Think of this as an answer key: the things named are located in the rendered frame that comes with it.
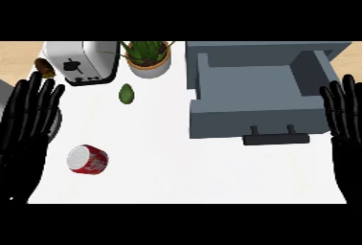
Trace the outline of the white and black toaster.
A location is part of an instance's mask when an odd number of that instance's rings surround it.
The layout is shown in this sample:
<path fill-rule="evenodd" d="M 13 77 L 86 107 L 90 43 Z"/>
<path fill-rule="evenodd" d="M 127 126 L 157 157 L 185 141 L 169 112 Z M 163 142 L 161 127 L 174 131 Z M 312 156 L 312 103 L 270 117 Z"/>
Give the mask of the white and black toaster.
<path fill-rule="evenodd" d="M 72 86 L 114 81 L 120 59 L 117 41 L 46 41 L 43 53 Z"/>

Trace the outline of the grey open drawer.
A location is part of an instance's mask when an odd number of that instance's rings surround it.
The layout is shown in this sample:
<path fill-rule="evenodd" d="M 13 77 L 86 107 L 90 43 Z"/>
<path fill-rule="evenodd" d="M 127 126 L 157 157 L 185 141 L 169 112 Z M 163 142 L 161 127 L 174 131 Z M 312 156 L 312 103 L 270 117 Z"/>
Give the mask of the grey open drawer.
<path fill-rule="evenodd" d="M 300 92 L 288 66 L 213 67 L 198 58 L 198 94 L 189 105 L 189 137 L 241 137 L 257 127 L 262 134 L 328 131 L 322 98 Z"/>

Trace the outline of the red soda can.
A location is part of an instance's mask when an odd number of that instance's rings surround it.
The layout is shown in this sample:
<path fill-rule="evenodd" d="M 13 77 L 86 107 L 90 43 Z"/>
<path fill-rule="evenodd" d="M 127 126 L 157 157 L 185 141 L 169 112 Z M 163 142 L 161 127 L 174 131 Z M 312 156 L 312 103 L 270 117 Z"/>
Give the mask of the red soda can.
<path fill-rule="evenodd" d="M 81 174 L 96 175 L 108 167 L 109 157 L 104 150 L 92 145 L 78 145 L 67 157 L 68 168 Z"/>

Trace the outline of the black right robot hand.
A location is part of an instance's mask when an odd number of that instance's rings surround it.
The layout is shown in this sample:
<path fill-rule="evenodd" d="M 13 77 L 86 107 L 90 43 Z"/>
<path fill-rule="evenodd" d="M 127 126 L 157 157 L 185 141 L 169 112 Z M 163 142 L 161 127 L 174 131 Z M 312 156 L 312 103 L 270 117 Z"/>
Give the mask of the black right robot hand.
<path fill-rule="evenodd" d="M 331 130 L 335 181 L 346 202 L 362 205 L 362 82 L 346 74 L 319 88 Z"/>

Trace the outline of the brown rounded object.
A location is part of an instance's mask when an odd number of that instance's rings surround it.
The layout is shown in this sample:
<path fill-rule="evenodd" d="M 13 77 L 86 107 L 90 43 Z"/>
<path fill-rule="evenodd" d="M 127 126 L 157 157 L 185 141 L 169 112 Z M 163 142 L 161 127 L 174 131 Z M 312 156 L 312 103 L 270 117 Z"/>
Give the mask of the brown rounded object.
<path fill-rule="evenodd" d="M 49 61 L 44 58 L 37 58 L 34 60 L 34 65 L 39 70 L 39 72 L 43 75 L 43 78 L 53 78 L 55 77 L 55 70 L 53 67 L 49 63 Z"/>

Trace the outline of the potted green plant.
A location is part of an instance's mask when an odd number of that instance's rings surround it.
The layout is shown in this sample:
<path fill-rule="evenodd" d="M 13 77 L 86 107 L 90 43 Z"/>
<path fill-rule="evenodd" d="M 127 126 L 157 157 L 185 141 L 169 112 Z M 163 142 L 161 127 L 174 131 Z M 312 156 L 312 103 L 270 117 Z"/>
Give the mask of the potted green plant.
<path fill-rule="evenodd" d="M 120 41 L 133 74 L 139 78 L 158 78 L 171 66 L 171 46 L 167 41 Z"/>

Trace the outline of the grey drawer cabinet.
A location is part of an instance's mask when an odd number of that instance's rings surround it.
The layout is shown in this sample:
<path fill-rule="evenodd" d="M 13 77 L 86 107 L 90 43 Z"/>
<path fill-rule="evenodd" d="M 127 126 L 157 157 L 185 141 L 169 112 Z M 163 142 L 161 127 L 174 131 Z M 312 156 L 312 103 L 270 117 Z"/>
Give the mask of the grey drawer cabinet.
<path fill-rule="evenodd" d="M 197 56 L 208 55 L 216 68 L 285 66 L 293 71 L 303 96 L 315 96 L 321 86 L 337 80 L 331 60 L 350 41 L 186 41 L 186 88 L 197 85 Z"/>

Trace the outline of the green avocado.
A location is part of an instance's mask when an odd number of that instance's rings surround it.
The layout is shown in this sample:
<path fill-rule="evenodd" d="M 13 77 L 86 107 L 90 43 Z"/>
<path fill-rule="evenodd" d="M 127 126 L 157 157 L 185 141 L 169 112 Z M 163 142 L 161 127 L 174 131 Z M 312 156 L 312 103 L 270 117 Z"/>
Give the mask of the green avocado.
<path fill-rule="evenodd" d="M 120 88 L 118 99 L 124 104 L 130 104 L 135 100 L 135 91 L 127 83 L 124 83 Z"/>

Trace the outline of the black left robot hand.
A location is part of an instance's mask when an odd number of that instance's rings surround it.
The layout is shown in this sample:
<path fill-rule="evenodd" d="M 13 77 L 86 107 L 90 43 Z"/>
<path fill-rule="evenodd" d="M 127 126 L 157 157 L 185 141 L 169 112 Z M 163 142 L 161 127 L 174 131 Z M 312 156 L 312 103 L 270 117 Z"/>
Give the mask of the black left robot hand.
<path fill-rule="evenodd" d="M 40 72 L 22 79 L 0 122 L 0 206 L 27 204 L 40 184 L 49 150 L 49 130 L 65 86 Z"/>

